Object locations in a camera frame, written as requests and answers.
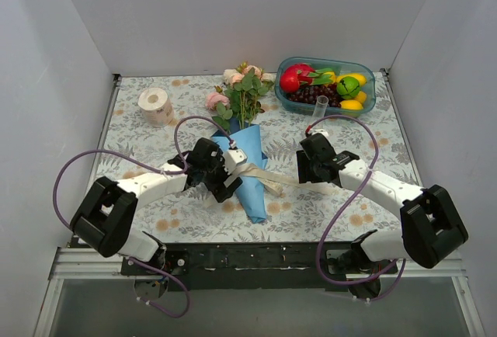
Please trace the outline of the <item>blue wrapping paper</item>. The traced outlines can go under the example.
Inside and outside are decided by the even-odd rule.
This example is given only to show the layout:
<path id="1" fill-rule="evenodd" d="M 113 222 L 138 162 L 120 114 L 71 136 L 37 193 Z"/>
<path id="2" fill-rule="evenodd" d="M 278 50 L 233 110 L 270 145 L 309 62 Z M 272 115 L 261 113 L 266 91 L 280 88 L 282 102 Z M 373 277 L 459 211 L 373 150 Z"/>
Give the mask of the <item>blue wrapping paper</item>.
<path id="1" fill-rule="evenodd" d="M 248 219 L 253 224 L 262 223 L 266 219 L 264 186 L 256 177 L 242 175 L 243 172 L 255 167 L 262 170 L 266 167 L 267 157 L 262 152 L 260 127 L 253 124 L 241 130 L 237 123 L 231 122 L 230 129 L 233 130 L 231 139 L 246 156 L 246 162 L 238 168 L 242 184 L 236 189 L 235 194 Z"/>

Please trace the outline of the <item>cream fabric ribbon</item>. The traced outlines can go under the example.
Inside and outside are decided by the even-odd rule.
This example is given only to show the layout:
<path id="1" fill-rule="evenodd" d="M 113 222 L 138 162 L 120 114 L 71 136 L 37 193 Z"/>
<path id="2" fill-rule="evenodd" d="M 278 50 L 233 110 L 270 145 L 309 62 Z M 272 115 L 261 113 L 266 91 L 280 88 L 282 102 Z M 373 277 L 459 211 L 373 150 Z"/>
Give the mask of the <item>cream fabric ribbon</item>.
<path id="1" fill-rule="evenodd" d="M 314 193 L 321 193 L 324 195 L 335 194 L 335 188 L 328 183 L 308 182 L 305 184 L 300 184 L 298 179 L 296 178 L 277 174 L 274 172 L 267 172 L 265 170 L 262 170 L 261 168 L 258 168 L 252 163 L 244 164 L 237 167 L 232 174 L 228 174 L 228 177 L 231 175 L 258 179 L 264 185 L 264 188 L 274 196 L 281 195 L 281 193 L 283 192 L 283 185 L 305 189 Z"/>

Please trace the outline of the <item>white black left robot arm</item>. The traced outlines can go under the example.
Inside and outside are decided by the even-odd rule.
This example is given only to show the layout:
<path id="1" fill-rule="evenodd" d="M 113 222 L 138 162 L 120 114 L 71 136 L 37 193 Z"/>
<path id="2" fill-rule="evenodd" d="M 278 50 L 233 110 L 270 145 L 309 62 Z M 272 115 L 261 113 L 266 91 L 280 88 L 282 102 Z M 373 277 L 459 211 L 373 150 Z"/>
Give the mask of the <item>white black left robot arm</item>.
<path id="1" fill-rule="evenodd" d="M 130 179 L 97 179 L 71 219 L 70 229 L 101 256 L 123 255 L 138 259 L 150 275 L 164 269 L 163 244 L 152 235 L 132 228 L 135 213 L 156 200 L 205 185 L 222 203 L 242 184 L 235 175 L 244 165 L 244 151 L 231 145 L 221 150 L 215 142 L 200 138 L 193 150 L 177 154 L 157 172 Z"/>

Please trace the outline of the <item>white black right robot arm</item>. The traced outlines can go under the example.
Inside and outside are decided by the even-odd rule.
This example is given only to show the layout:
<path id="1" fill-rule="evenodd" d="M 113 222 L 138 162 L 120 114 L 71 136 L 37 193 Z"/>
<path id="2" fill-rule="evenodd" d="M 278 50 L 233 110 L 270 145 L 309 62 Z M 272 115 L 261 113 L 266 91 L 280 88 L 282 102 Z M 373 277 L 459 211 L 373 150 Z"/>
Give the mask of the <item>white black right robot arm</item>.
<path id="1" fill-rule="evenodd" d="M 301 183 L 327 182 L 358 190 L 400 221 L 396 231 L 372 230 L 352 241 L 336 261 L 340 266 L 368 273 L 383 260 L 411 259 L 432 269 L 469 239 L 446 189 L 410 185 L 374 171 L 352 152 L 335 152 L 324 134 L 308 135 L 301 142 L 297 169 Z"/>

